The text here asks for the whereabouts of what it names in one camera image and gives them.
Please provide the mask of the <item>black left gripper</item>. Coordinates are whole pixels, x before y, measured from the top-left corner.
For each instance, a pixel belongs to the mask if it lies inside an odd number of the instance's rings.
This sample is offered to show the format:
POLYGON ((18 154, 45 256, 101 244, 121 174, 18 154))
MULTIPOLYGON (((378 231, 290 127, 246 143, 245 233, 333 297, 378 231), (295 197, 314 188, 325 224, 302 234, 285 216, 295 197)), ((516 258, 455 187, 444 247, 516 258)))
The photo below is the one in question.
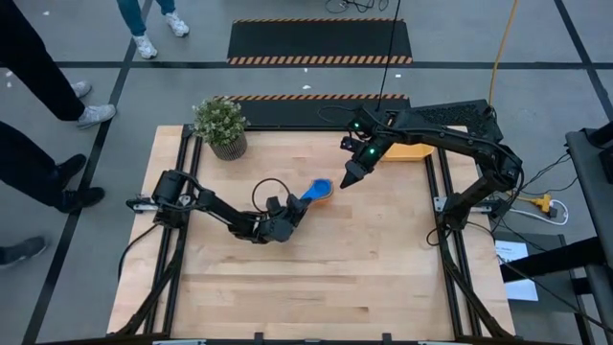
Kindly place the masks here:
POLYGON ((298 198, 289 194, 286 207, 281 207, 258 222, 256 227, 259 242, 287 242, 295 228, 307 213, 310 198, 298 198))

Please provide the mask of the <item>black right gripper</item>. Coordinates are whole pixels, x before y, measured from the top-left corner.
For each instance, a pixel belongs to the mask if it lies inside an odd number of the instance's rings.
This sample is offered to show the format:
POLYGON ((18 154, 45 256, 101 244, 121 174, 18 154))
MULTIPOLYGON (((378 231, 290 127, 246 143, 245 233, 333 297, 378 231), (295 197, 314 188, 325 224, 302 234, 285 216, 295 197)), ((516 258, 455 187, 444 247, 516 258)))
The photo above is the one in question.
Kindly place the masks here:
POLYGON ((348 188, 361 181, 368 174, 364 168, 373 168, 385 152, 386 140, 384 138, 373 137, 368 141, 360 142, 353 155, 353 161, 350 160, 345 164, 346 173, 340 187, 348 188))

